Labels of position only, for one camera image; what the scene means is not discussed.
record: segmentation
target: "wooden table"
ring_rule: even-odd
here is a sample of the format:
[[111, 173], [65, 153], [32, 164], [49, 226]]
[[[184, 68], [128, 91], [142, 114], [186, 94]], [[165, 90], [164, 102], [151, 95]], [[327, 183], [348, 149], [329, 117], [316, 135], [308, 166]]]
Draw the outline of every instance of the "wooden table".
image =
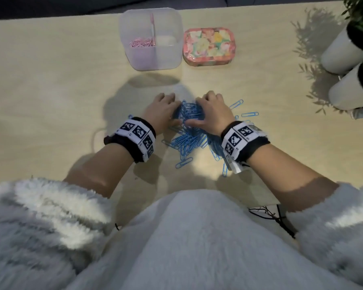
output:
[[[227, 104], [245, 101], [234, 114], [259, 112], [252, 121], [291, 156], [333, 180], [362, 185], [363, 119], [313, 98], [337, 81], [315, 65], [341, 30], [342, 11], [341, 2], [184, 10], [184, 29], [231, 29], [235, 59], [200, 68], [183, 61], [156, 72], [130, 67], [117, 14], [0, 21], [0, 181], [63, 179], [159, 92], [193, 100], [215, 90]], [[178, 190], [218, 189], [248, 206], [277, 203], [253, 172], [222, 177], [223, 162], [208, 147], [176, 170], [179, 154], [161, 139], [113, 194], [121, 224]]]

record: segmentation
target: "floral tin box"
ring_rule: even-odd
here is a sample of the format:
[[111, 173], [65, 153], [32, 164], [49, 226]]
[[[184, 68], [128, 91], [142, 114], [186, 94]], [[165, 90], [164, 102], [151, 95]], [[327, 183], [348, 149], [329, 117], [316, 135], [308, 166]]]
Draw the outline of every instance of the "floral tin box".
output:
[[234, 34], [223, 27], [188, 29], [183, 58], [191, 66], [225, 65], [235, 56]]

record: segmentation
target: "left hand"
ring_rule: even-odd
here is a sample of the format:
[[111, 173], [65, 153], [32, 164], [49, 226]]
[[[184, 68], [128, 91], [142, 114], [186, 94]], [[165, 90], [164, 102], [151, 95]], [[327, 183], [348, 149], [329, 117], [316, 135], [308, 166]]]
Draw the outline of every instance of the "left hand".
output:
[[171, 119], [174, 111], [182, 102], [175, 101], [175, 94], [159, 93], [153, 102], [144, 110], [141, 118], [148, 121], [155, 129], [156, 135], [164, 132], [169, 126], [181, 125], [180, 119]]

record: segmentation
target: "forearm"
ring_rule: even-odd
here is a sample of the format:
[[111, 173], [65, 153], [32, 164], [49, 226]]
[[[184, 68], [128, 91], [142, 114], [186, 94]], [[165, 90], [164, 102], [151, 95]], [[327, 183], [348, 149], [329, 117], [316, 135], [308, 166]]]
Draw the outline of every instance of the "forearm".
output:
[[132, 156], [123, 146], [111, 143], [81, 167], [70, 171], [64, 181], [110, 198], [132, 163]]
[[269, 144], [247, 161], [289, 211], [301, 211], [332, 195], [338, 184]]

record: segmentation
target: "right hand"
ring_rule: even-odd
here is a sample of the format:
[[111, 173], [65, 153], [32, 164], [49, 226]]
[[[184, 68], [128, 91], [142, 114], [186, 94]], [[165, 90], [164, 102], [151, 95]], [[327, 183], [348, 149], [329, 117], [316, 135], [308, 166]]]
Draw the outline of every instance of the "right hand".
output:
[[222, 131], [235, 121], [233, 112], [224, 104], [223, 96], [210, 90], [202, 98], [197, 97], [196, 103], [202, 106], [204, 120], [189, 119], [185, 124], [201, 128], [208, 133], [221, 136]]

